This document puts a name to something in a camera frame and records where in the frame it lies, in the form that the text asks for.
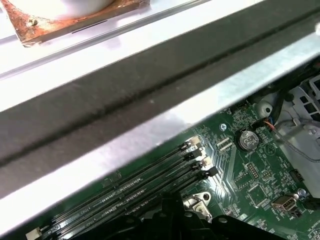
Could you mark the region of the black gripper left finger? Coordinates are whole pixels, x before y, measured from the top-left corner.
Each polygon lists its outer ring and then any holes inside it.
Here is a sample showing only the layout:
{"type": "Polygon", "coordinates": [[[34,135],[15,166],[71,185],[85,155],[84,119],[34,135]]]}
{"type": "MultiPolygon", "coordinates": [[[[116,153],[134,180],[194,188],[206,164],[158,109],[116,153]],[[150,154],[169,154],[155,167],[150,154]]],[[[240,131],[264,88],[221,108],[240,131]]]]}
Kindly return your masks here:
{"type": "Polygon", "coordinates": [[[76,240],[172,240],[174,239],[175,194],[165,193],[161,209],[141,220],[120,216],[76,236],[76,240]]]}

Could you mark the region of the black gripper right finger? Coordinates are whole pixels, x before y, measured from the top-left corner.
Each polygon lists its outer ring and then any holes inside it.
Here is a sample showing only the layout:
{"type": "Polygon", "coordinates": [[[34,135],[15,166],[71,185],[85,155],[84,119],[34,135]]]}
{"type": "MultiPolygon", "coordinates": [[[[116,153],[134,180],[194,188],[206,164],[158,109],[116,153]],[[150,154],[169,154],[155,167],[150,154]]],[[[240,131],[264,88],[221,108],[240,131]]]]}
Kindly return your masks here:
{"type": "Polygon", "coordinates": [[[180,194],[175,193],[174,220],[183,240],[281,240],[282,237],[226,215],[207,222],[197,213],[185,210],[180,194]]]}

